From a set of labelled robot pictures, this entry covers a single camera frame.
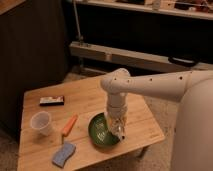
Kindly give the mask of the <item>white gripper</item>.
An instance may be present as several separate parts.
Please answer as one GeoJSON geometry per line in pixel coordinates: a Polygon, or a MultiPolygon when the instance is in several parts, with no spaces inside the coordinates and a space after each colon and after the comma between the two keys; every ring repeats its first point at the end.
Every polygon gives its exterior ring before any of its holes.
{"type": "Polygon", "coordinates": [[[121,107],[112,107],[108,105],[106,107],[106,112],[104,113],[104,117],[106,119],[107,128],[112,133],[112,120],[113,119],[122,119],[122,128],[125,130],[126,123],[127,123],[127,106],[123,105],[121,107]]]}

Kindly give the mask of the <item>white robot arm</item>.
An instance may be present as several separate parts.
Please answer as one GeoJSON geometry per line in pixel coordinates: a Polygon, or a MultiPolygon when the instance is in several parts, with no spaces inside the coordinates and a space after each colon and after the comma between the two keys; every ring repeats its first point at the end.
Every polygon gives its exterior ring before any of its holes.
{"type": "Polygon", "coordinates": [[[213,171],[213,70],[132,77],[120,68],[100,84],[107,93],[108,129],[118,137],[124,133],[129,93],[178,102],[170,171],[213,171]]]}

